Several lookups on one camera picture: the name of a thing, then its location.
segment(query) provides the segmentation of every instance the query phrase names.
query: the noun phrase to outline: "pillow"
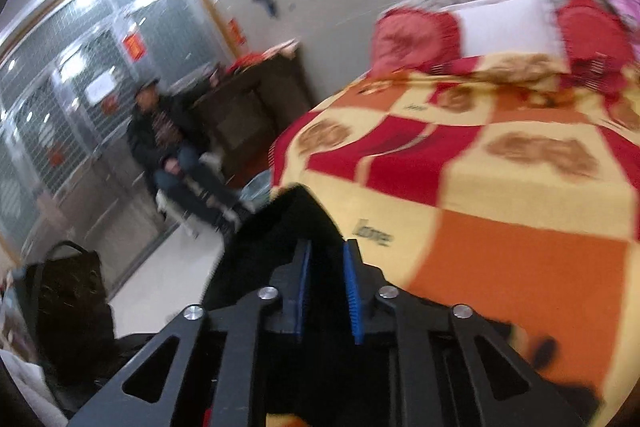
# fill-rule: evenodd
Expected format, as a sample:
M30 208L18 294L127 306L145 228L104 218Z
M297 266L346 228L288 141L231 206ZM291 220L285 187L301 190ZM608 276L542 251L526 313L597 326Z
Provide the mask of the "pillow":
M395 8L376 24L369 76L404 69L424 71L457 58L460 58L460 30L454 16Z
M550 0L478 0L443 10L458 17L463 57L503 52L566 57Z
M623 68L634 62L622 21L594 0L570 0L558 11L558 24L571 62L570 85L604 94L625 89Z

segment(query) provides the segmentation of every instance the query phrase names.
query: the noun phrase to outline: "cap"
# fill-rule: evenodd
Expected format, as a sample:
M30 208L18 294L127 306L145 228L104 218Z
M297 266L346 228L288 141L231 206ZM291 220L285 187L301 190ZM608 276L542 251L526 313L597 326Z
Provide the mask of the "cap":
M151 78L151 79L147 79L147 80L140 80L137 84L136 84L136 90L135 90L135 96L140 94L140 91L142 91L143 89L146 89L147 87L151 87L151 86L155 86L158 82L160 82L159 78Z

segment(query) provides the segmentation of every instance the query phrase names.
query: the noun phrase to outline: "metal bolt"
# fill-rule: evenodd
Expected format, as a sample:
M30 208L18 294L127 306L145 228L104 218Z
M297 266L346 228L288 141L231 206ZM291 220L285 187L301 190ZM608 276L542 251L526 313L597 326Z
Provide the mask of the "metal bolt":
M182 316L188 321L197 321L203 315L204 315L204 309L196 305L188 306L182 312Z
M278 289L273 286L265 286L258 290L258 297L263 301L270 301L278 296Z
M378 290L378 295L383 299L395 299L400 295L400 290L395 286L382 286L382 288Z
M453 314L459 319L468 319L474 311L466 304L456 304L453 306Z

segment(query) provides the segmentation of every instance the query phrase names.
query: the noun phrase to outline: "white paper sign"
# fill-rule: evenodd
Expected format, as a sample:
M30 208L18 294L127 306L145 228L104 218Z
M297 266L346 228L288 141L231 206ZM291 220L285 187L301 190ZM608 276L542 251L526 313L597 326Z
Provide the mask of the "white paper sign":
M100 103L104 97L111 94L116 89L116 81L111 74L111 71L105 71L98 78L96 78L91 84L86 86L84 95L86 99L93 107Z

